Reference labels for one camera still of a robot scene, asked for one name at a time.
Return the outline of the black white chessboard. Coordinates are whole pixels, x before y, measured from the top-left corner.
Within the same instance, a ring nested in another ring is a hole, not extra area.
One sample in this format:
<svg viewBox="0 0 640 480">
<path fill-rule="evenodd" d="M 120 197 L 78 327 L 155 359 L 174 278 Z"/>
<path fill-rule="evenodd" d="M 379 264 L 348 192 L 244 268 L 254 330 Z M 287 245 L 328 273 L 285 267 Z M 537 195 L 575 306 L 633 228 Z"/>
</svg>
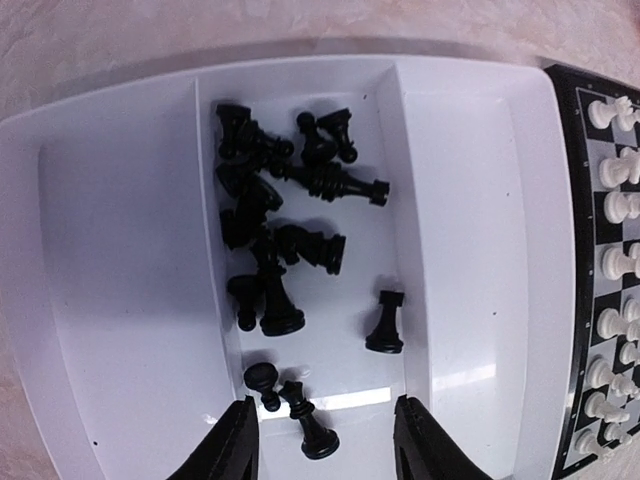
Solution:
<svg viewBox="0 0 640 480">
<path fill-rule="evenodd" d="M 584 413 L 587 398 L 602 392 L 606 400 L 630 414 L 621 424 L 634 439 L 639 433 L 639 397 L 618 397 L 608 387 L 590 388 L 586 372 L 597 356 L 604 357 L 613 372 L 631 378 L 639 387 L 639 364 L 624 365 L 619 361 L 621 347 L 626 342 L 639 349 L 639 321 L 631 323 L 626 336 L 601 338 L 596 330 L 600 313 L 614 308 L 622 315 L 629 297 L 639 301 L 639 277 L 625 274 L 618 280 L 607 279 L 601 269 L 604 251 L 622 247 L 629 254 L 632 244 L 639 244 L 639 217 L 611 224 L 604 214 L 604 200 L 609 192 L 639 193 L 639 183 L 625 182 L 609 189 L 599 178 L 599 165 L 607 158 L 637 156 L 639 158 L 639 122 L 630 132 L 621 131 L 616 116 L 608 128 L 596 129 L 590 122 L 588 106 L 595 100 L 614 105 L 617 98 L 628 96 L 639 110 L 638 90 L 568 66 L 547 68 L 555 88 L 565 137 L 568 170 L 571 180 L 573 218 L 575 227 L 576 307 L 570 383 L 565 420 L 560 437 L 557 459 L 552 473 L 555 479 L 565 479 L 590 464 L 609 460 L 617 442 L 607 444 L 603 433 L 610 423 L 589 418 Z M 597 435 L 601 455 L 581 455 L 574 443 L 587 430 Z"/>
</svg>

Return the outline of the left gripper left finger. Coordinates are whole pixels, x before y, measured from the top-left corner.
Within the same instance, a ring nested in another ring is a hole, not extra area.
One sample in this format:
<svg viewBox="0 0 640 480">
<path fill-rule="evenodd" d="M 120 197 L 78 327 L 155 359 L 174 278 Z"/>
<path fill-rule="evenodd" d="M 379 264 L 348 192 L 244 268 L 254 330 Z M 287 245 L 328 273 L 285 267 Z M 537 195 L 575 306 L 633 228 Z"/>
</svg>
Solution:
<svg viewBox="0 0 640 480">
<path fill-rule="evenodd" d="M 257 480 L 259 425 L 254 398 L 231 403 L 169 480 Z"/>
</svg>

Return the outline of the white plastic compartment tray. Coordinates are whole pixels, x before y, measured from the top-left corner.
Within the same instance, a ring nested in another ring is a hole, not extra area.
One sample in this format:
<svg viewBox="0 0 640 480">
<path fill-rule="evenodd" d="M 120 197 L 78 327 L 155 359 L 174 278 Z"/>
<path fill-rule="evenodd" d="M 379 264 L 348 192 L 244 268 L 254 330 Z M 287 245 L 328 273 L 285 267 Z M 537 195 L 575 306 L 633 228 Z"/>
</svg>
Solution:
<svg viewBox="0 0 640 480">
<path fill-rule="evenodd" d="M 235 63 L 1 124 L 1 312 L 63 479 L 166 479 L 237 400 L 258 479 L 392 479 L 401 397 L 549 479 L 575 292 L 534 67 Z"/>
</svg>

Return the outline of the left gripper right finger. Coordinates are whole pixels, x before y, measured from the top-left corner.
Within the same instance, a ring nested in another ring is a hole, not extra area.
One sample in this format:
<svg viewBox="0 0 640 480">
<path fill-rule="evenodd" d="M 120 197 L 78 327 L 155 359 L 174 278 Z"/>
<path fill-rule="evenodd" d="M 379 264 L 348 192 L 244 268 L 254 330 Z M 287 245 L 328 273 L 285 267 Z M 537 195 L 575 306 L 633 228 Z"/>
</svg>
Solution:
<svg viewBox="0 0 640 480">
<path fill-rule="evenodd" d="M 398 479 L 491 480 L 416 397 L 395 404 L 394 454 Z"/>
</svg>

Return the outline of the black bishop piece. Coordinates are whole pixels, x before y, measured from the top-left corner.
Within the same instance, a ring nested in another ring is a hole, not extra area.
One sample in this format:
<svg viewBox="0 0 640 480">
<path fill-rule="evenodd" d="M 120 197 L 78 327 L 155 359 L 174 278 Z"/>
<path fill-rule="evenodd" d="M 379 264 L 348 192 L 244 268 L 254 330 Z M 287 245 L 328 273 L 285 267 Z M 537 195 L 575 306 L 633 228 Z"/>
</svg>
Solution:
<svg viewBox="0 0 640 480">
<path fill-rule="evenodd" d="M 321 460 L 338 450 L 340 440 L 337 433 L 323 426 L 315 418 L 315 405 L 305 397 L 301 382 L 285 381 L 279 395 L 289 405 L 289 417 L 301 425 L 303 432 L 301 450 L 308 459 Z"/>
</svg>

